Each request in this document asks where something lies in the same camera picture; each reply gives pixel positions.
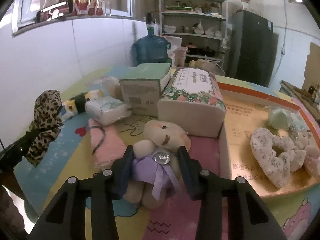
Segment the plastic bag with food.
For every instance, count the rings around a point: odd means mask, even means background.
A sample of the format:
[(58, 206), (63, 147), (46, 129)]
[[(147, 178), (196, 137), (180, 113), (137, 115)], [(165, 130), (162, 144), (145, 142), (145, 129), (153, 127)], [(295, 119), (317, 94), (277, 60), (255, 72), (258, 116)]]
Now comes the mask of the plastic bag with food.
[(208, 60), (198, 59), (198, 60), (191, 60), (189, 62), (189, 68), (198, 68), (205, 70), (213, 75), (221, 75), (225, 76), (225, 71), (219, 67), (219, 65), (215, 62), (209, 62)]

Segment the orange rimmed cardboard tray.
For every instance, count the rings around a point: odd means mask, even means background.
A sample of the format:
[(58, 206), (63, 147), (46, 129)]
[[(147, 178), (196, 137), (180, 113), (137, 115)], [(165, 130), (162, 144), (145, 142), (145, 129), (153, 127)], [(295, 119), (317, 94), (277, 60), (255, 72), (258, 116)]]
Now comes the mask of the orange rimmed cardboard tray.
[(285, 129), (267, 125), (268, 110), (283, 108), (305, 121), (311, 145), (319, 147), (319, 127), (296, 103), (258, 90), (218, 83), (226, 106), (221, 129), (220, 176), (248, 180), (261, 198), (306, 190), (319, 179), (306, 171), (306, 151), (300, 150)]

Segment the beige bear pink dress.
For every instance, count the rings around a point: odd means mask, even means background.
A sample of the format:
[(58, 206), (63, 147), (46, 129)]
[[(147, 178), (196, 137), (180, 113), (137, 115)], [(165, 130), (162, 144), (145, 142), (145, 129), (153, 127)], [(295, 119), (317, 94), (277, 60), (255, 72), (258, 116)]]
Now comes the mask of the beige bear pink dress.
[(313, 143), (313, 137), (307, 130), (291, 135), (295, 146), (306, 152), (303, 166), (306, 172), (319, 180), (319, 148)]

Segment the white floral scrunchie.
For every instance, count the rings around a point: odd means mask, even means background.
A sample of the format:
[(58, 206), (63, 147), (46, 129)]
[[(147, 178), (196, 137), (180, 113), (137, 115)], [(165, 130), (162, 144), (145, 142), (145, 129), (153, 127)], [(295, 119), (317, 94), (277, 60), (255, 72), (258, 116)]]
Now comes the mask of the white floral scrunchie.
[(254, 130), (250, 146), (265, 176), (278, 189), (284, 187), (291, 174), (303, 166), (306, 156), (290, 137), (274, 135), (262, 127)]

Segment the blue water jug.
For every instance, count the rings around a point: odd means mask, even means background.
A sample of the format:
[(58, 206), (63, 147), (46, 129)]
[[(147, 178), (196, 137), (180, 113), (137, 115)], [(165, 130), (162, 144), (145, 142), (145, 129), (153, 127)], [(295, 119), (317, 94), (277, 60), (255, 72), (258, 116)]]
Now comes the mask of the blue water jug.
[(164, 37), (155, 34), (153, 12), (146, 14), (146, 28), (148, 34), (134, 43), (137, 63), (166, 63), (169, 58), (168, 49), (171, 48), (171, 43)]

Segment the leopard print scrunchie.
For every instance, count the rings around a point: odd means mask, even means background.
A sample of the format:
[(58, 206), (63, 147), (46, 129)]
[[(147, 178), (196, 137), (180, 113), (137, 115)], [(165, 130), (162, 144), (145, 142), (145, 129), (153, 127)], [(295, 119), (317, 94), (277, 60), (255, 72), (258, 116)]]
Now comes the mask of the leopard print scrunchie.
[(29, 132), (35, 137), (25, 155), (27, 161), (37, 167), (48, 151), (49, 145), (60, 134), (63, 125), (60, 113), (62, 101), (58, 90), (46, 90), (35, 100), (34, 119)]

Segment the metal kitchen shelf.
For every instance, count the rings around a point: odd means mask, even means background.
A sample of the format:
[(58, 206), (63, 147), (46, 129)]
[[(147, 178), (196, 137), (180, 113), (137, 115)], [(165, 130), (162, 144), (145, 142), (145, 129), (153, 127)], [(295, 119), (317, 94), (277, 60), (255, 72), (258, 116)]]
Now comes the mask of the metal kitchen shelf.
[(204, 59), (223, 65), (228, 0), (160, 0), (161, 35), (182, 39), (186, 62)]

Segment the beige bear purple ribbon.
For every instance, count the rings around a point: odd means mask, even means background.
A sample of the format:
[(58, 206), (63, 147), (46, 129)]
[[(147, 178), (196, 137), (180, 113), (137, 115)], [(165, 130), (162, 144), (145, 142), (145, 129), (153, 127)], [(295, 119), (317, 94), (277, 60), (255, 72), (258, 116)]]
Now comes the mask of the beige bear purple ribbon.
[(133, 145), (131, 178), (124, 199), (148, 209), (156, 209), (181, 191), (181, 172), (177, 152), (191, 148), (191, 139), (177, 124), (150, 120), (143, 130), (144, 139)]

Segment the yellow black plush toy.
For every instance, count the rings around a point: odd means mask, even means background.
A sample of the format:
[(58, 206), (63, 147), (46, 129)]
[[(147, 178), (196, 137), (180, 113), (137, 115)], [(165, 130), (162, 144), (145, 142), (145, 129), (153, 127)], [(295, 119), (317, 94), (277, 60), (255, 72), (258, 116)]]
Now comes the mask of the yellow black plush toy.
[(85, 112), (85, 104), (89, 101), (104, 97), (103, 90), (90, 90), (78, 94), (62, 103), (61, 119), (66, 121), (75, 117), (77, 114)]

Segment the small white tissue pack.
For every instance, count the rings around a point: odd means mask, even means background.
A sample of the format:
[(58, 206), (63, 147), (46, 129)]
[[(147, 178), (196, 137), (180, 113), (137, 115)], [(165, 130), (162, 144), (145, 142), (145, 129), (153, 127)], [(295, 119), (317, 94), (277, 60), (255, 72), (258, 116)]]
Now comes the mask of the small white tissue pack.
[(86, 113), (103, 126), (131, 116), (132, 107), (111, 96), (98, 98), (85, 103)]

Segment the colourful cartoon mat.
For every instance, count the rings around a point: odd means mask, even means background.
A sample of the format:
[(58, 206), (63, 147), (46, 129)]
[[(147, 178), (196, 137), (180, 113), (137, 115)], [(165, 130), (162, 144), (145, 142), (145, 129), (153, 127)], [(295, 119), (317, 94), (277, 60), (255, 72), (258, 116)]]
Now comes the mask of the colourful cartoon mat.
[[(267, 106), (298, 112), (305, 120), (313, 143), (319, 144), (319, 125), (297, 99), (269, 88), (225, 76), (217, 76), (227, 107), (225, 125), (219, 139), (211, 140), (209, 152), (192, 153), (204, 168), (225, 178), (242, 176), (248, 180), (284, 230), (288, 239), (299, 239), (319, 210), (319, 181), (304, 169), (277, 190), (255, 161), (249, 140), (263, 126)], [(41, 213), (68, 177), (86, 179), (95, 170), (91, 151), (88, 116), (69, 119), (52, 142), (40, 165), (26, 160), (15, 168), (15, 176), (27, 200)], [(200, 203), (187, 194), (173, 196), (164, 205), (149, 211), (124, 200), (113, 204), (120, 239), (194, 239)]]

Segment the phone on window sill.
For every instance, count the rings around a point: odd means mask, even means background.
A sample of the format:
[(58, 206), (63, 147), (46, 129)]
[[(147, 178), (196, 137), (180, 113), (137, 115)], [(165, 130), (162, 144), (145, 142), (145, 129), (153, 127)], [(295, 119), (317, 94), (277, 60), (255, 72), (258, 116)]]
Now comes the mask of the phone on window sill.
[(67, 0), (46, 7), (37, 12), (36, 23), (48, 22), (73, 13), (73, 1)]

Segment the dark refrigerator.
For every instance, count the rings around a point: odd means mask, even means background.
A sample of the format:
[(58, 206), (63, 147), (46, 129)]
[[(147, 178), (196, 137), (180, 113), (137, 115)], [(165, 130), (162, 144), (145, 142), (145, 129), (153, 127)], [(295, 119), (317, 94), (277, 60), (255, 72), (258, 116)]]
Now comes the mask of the dark refrigerator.
[(247, 10), (237, 11), (226, 76), (267, 87), (273, 58), (273, 22)]

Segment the green soft ball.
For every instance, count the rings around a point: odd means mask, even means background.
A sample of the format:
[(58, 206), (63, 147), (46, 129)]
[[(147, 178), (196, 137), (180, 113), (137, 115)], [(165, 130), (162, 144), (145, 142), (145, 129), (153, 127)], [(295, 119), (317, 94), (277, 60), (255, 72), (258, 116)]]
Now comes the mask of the green soft ball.
[(287, 131), (290, 125), (290, 111), (283, 108), (270, 108), (268, 110), (268, 123), (274, 129)]

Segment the pink folded cloth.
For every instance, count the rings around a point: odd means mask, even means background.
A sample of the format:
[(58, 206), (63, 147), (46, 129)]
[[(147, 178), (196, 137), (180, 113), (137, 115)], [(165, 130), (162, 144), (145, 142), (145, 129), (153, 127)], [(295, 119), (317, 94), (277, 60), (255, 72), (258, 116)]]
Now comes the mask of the pink folded cloth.
[(94, 168), (96, 170), (110, 168), (115, 160), (123, 157), (126, 145), (118, 135), (114, 124), (103, 126), (89, 119), (88, 126)]

